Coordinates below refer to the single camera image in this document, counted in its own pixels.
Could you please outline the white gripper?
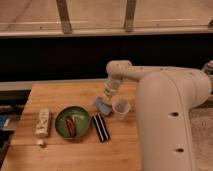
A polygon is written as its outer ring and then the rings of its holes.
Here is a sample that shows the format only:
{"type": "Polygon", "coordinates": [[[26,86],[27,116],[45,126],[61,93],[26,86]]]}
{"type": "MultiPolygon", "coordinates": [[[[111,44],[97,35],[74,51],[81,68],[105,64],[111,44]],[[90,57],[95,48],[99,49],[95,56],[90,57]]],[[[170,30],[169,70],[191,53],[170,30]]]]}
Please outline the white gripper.
{"type": "Polygon", "coordinates": [[[105,82],[103,102],[106,104],[112,104],[111,97],[114,96],[121,86],[122,81],[118,79],[114,79],[112,77],[108,77],[105,82]]]}

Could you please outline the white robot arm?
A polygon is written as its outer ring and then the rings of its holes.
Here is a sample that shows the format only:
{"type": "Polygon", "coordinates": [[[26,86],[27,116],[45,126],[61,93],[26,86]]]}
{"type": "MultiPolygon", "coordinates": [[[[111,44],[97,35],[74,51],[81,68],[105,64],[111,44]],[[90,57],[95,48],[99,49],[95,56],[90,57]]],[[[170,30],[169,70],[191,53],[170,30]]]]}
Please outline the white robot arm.
{"type": "Polygon", "coordinates": [[[111,61],[104,94],[114,96],[124,80],[137,83],[136,121],[142,171],[198,171],[189,120],[191,109],[211,95],[212,82],[200,69],[134,66],[111,61]]]}

